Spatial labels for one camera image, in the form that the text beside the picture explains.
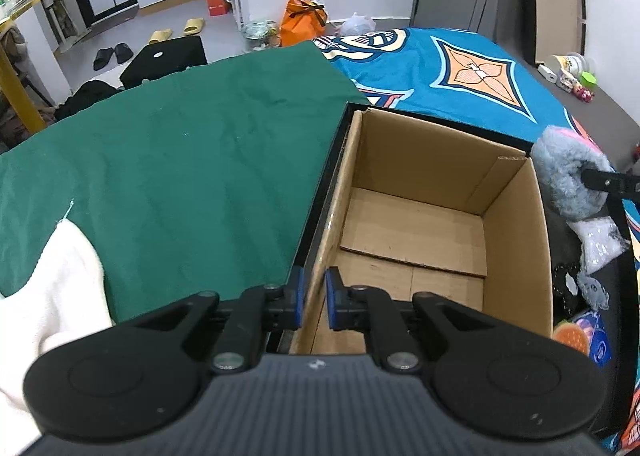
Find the white charger block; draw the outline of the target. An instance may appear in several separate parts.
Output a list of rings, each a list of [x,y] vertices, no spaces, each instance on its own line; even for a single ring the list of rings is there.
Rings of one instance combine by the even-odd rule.
[[[558,75],[545,64],[540,64],[537,67],[537,71],[547,82],[555,84],[558,81]]]

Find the brown cardboard box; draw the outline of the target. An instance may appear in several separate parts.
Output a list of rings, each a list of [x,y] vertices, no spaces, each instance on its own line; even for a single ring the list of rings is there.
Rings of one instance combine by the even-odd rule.
[[[372,107],[349,127],[312,261],[296,354],[358,353],[360,335],[330,332],[323,276],[408,300],[430,291],[551,335],[551,257],[532,159],[448,125]]]

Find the right black slipper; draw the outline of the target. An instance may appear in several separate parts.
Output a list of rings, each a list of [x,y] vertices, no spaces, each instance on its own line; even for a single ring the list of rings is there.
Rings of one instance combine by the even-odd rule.
[[[114,54],[117,64],[125,64],[132,57],[134,52],[126,43],[119,43],[114,47]]]

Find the hamburger plush toy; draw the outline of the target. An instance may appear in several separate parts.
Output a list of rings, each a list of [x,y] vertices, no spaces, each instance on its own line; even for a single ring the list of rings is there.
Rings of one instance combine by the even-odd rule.
[[[552,333],[552,339],[582,354],[588,355],[590,343],[588,335],[572,321],[562,321]]]

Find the green cloth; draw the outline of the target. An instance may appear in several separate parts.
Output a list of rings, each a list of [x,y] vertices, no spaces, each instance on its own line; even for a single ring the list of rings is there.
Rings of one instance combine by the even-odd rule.
[[[1,157],[1,291],[61,217],[96,249],[118,321],[288,279],[354,83],[303,43],[144,83]]]

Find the red small toy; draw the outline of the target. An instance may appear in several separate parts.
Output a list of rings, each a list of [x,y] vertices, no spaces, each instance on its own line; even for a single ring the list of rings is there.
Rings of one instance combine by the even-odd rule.
[[[590,102],[593,100],[593,93],[585,87],[576,88],[576,90],[574,90],[574,95],[583,102]]]

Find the blue tissue pack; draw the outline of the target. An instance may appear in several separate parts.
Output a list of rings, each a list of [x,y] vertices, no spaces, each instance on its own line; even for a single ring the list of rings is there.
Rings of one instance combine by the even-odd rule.
[[[602,316],[589,311],[578,315],[573,321],[587,337],[588,358],[598,367],[604,367],[612,358],[612,350]]]

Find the grey round plush toy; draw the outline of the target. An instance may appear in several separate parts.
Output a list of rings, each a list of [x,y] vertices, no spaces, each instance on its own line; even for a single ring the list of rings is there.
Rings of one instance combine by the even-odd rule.
[[[549,125],[530,150],[544,199],[555,213],[570,222],[590,219],[606,202],[603,191],[589,189],[582,172],[613,171],[608,158],[588,139],[567,127]]]

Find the orange bag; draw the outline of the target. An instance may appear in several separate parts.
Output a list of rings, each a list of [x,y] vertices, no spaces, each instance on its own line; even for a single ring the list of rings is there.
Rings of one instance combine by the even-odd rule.
[[[310,41],[326,33],[326,6],[316,0],[288,0],[280,23],[282,47]]]

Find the white towel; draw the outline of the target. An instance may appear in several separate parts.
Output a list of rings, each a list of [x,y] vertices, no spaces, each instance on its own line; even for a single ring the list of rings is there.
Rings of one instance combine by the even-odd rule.
[[[102,263],[72,221],[56,224],[26,285],[1,300],[1,453],[39,438],[23,393],[40,355],[112,326]]]

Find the white plastic bag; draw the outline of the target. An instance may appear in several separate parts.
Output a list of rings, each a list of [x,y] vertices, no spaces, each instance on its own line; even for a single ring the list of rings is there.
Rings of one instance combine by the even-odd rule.
[[[376,28],[375,21],[364,15],[358,15],[356,12],[349,18],[347,18],[337,29],[337,34],[341,38],[345,36],[363,35],[369,32],[373,32]]]

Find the black dotted soft pouch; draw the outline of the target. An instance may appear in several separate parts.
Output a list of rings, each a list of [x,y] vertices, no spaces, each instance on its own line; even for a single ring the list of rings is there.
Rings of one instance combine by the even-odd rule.
[[[570,265],[558,263],[552,268],[552,301],[555,321],[573,317],[580,306],[580,291]]]

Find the grey totoro plush toy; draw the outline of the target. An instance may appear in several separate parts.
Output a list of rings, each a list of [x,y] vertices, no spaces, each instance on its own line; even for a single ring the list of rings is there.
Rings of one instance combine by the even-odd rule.
[[[599,280],[584,272],[579,272],[576,283],[582,298],[594,312],[607,311],[610,308],[610,296]]]

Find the blue patterned blanket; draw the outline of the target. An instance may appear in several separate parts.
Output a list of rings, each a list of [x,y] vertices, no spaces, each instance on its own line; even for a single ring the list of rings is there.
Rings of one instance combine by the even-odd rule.
[[[549,125],[587,131],[518,60],[480,34],[395,29],[319,36],[314,45],[370,104],[533,143]]]

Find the green small cup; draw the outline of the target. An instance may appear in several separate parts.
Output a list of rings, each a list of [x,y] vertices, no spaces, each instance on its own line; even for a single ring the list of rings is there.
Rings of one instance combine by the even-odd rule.
[[[586,90],[591,90],[591,92],[597,87],[597,78],[589,71],[583,71],[579,75],[578,81],[582,84],[582,87],[585,87]]]

